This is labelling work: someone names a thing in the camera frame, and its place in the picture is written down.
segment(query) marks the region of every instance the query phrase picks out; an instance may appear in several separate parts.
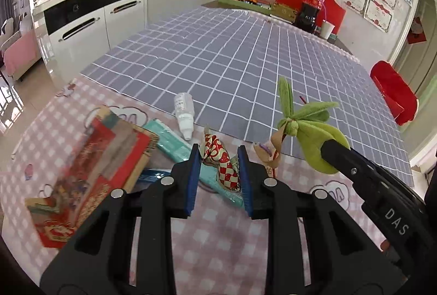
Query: teal packet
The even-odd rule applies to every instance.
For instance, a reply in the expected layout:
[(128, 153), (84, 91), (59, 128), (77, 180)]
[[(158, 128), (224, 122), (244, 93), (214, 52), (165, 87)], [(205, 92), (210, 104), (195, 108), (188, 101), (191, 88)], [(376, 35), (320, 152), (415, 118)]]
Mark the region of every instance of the teal packet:
[[(175, 163), (188, 160), (191, 153), (191, 146), (182, 138), (176, 135), (167, 125), (158, 119), (146, 123), (143, 128), (156, 133), (159, 136), (158, 148), (168, 155)], [(222, 188), (217, 182), (217, 169), (202, 164), (200, 167), (200, 180), (216, 191), (218, 194), (231, 200), (239, 208), (244, 207), (241, 195)]]

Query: paper cup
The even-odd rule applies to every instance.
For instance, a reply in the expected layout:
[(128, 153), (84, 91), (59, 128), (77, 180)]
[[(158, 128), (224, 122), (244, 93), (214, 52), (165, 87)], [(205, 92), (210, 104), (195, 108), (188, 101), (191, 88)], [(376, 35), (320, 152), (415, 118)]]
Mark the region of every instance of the paper cup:
[(335, 26), (332, 23), (323, 21), (322, 29), (320, 30), (320, 37), (323, 39), (328, 39), (334, 27)]

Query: door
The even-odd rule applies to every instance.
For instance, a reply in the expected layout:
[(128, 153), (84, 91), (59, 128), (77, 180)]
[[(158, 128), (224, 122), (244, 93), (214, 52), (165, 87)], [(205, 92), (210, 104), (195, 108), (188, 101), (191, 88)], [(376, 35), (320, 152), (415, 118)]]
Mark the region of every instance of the door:
[(49, 37), (54, 53), (51, 69), (69, 82), (109, 51), (104, 8), (72, 21)]
[(111, 48), (145, 28), (144, 0), (120, 0), (104, 10)]
[(417, 16), (420, 17), (427, 41), (411, 45), (405, 41), (393, 67), (420, 98), (437, 67), (437, 15), (434, 0), (419, 0)]

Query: white bottle cap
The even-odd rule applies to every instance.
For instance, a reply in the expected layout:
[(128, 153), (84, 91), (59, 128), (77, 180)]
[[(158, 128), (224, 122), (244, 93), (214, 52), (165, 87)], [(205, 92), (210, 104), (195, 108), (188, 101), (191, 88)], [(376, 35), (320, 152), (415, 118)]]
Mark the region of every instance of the white bottle cap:
[(189, 141), (193, 135), (194, 118), (189, 114), (184, 114), (184, 117), (179, 119), (179, 130), (186, 141)]

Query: cola bottle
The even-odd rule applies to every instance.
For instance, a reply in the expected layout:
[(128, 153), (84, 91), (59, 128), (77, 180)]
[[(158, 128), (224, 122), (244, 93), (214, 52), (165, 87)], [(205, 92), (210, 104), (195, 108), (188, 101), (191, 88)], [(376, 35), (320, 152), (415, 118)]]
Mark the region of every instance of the cola bottle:
[(304, 0), (302, 8), (294, 21), (294, 25), (301, 30), (314, 33), (315, 18), (324, 2), (325, 0)]

